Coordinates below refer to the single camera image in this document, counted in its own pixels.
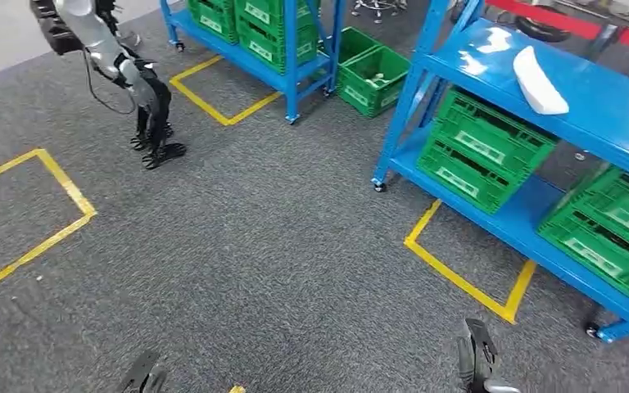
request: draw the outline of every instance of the white object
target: white object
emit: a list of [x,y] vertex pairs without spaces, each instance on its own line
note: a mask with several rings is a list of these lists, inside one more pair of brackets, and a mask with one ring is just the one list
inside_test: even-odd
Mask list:
[[570,111],[568,103],[558,93],[536,61],[534,47],[525,47],[518,53],[514,57],[513,68],[524,97],[536,113],[560,115]]

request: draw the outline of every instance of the red barrier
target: red barrier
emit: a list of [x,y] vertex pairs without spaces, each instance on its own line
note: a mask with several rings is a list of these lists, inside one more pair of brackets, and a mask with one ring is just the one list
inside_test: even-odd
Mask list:
[[[596,38],[602,27],[596,23],[547,11],[543,8],[530,6],[516,0],[486,0],[486,4],[512,12],[515,15],[524,16],[546,25],[554,26],[558,29],[567,30],[586,39]],[[619,42],[629,46],[629,28],[623,30]]]

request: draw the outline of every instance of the blue shelf frame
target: blue shelf frame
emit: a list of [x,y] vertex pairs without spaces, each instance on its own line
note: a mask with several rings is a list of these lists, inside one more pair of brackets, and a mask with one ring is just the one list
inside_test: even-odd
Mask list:
[[[563,191],[531,176],[504,206],[489,215],[416,168],[440,97],[452,83],[629,172],[629,78],[480,18],[483,0],[467,2],[448,39],[433,52],[447,4],[448,0],[434,0],[428,9],[373,184],[383,189],[389,171],[411,180],[616,314],[617,322],[597,331],[600,339],[612,342],[629,337],[629,297],[536,233]],[[524,99],[512,60],[527,45],[535,48],[546,74],[554,76],[554,85],[570,104],[568,114],[538,115]],[[597,106],[603,107],[593,113]],[[418,127],[411,127],[402,139],[419,110],[423,115]]]
[[[312,0],[305,0],[312,15],[319,15]],[[286,30],[286,71],[283,75],[269,68],[254,55],[243,49],[239,44],[232,45],[220,37],[197,26],[189,13],[189,10],[172,12],[167,0],[160,0],[161,11],[165,19],[170,43],[176,47],[183,47],[177,36],[177,29],[181,29],[187,36],[202,43],[211,51],[219,53],[224,58],[239,66],[249,74],[260,79],[286,97],[286,120],[293,124],[300,117],[297,105],[300,100],[312,92],[324,88],[327,93],[336,89],[336,74],[341,44],[341,29],[343,24],[344,0],[334,1],[333,29],[331,34],[326,34],[321,21],[316,18],[316,26],[320,38],[324,41],[326,54],[318,53],[317,57],[301,65],[296,65],[296,2],[285,3],[285,30]],[[311,76],[316,70],[325,70],[325,74],[310,84],[306,89],[298,92],[298,83]]]

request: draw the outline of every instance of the gray carpet floor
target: gray carpet floor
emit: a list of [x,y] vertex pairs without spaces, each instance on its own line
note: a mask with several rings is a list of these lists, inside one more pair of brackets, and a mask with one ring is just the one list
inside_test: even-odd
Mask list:
[[[423,17],[347,24],[408,54]],[[176,53],[157,12],[126,27],[164,78],[214,56],[189,39]],[[225,61],[187,85],[226,115],[270,93]],[[0,282],[0,393],[111,391],[146,348],[163,354],[170,392],[451,392],[467,317],[486,321],[500,375],[523,391],[629,391],[629,339],[586,337],[592,302],[545,270],[511,325],[403,245],[433,197],[398,179],[373,192],[390,111],[368,120],[314,97],[290,126],[278,99],[224,127],[173,91],[189,153],[148,172],[129,148],[134,117],[90,97],[80,56],[0,73],[0,164],[45,148],[98,212]],[[559,150],[543,170],[592,162]],[[2,175],[0,269],[78,217],[37,161]],[[524,261],[446,207],[419,242],[498,300]]]

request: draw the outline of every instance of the yellow tape square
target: yellow tape square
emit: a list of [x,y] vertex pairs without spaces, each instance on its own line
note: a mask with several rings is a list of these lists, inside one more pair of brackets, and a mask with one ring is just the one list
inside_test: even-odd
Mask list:
[[59,184],[64,188],[66,193],[69,194],[69,197],[74,201],[76,206],[78,206],[80,211],[83,213],[83,217],[69,224],[66,228],[63,228],[61,231],[55,233],[44,242],[38,244],[32,250],[26,252],[18,260],[0,270],[0,281],[6,278],[6,276],[8,276],[9,274],[16,271],[16,269],[18,269],[20,266],[27,264],[38,255],[48,250],[50,247],[60,242],[65,237],[80,229],[82,226],[87,224],[88,221],[90,221],[90,219],[97,213],[93,208],[93,205],[91,205],[90,202],[85,199],[78,187],[75,186],[68,175],[66,175],[63,169],[61,169],[59,164],[57,164],[52,156],[50,156],[49,153],[44,149],[34,149],[30,152],[25,153],[22,156],[16,157],[13,160],[8,161],[6,164],[0,166],[0,174],[17,165],[22,164],[23,162],[33,157],[38,157],[42,161],[44,167],[49,170],[49,172],[54,176],[57,182],[59,182]]
[[276,98],[281,97],[280,92],[271,93],[270,95],[262,98],[261,100],[259,100],[252,106],[248,107],[246,110],[236,114],[235,116],[231,118],[225,117],[223,114],[218,112],[211,104],[201,99],[201,97],[196,95],[193,91],[189,90],[189,88],[182,83],[182,79],[187,78],[189,75],[196,74],[197,72],[214,65],[215,63],[217,63],[218,61],[221,61],[222,59],[223,57],[220,55],[214,56],[208,61],[204,61],[203,63],[199,65],[195,65],[194,67],[188,70],[182,71],[179,74],[170,78],[170,84],[175,86],[180,92],[182,92],[182,94],[187,96],[187,98],[189,98],[191,102],[197,104],[197,106],[199,106],[209,115],[213,116],[213,118],[218,120],[218,122],[221,123],[222,125],[235,125],[239,123],[240,121],[244,120],[246,117],[248,117],[252,113],[268,105],[270,102],[272,102]]
[[436,199],[432,203],[430,208],[426,210],[423,217],[421,217],[421,219],[416,223],[411,233],[409,233],[409,236],[406,237],[406,239],[404,240],[404,245],[409,247],[416,255],[418,255],[432,268],[437,270],[439,274],[445,276],[453,284],[455,284],[463,291],[467,292],[474,299],[485,305],[488,309],[498,314],[506,321],[510,323],[515,323],[514,317],[517,313],[517,308],[519,307],[520,301],[522,301],[524,292],[527,291],[527,286],[529,285],[529,282],[532,280],[532,275],[534,274],[534,270],[536,269],[536,264],[533,260],[528,260],[524,263],[522,271],[519,272],[517,281],[515,282],[512,291],[510,291],[509,293],[507,302],[505,302],[504,305],[498,303],[493,298],[486,295],[480,289],[476,288],[474,285],[452,271],[452,269],[448,268],[440,260],[432,256],[432,254],[430,254],[425,248],[423,248],[423,246],[416,242],[419,235],[426,227],[426,225],[428,225],[428,222],[430,222],[430,219],[435,215],[435,212],[440,207],[440,205],[442,205],[442,201],[440,201],[439,199]]

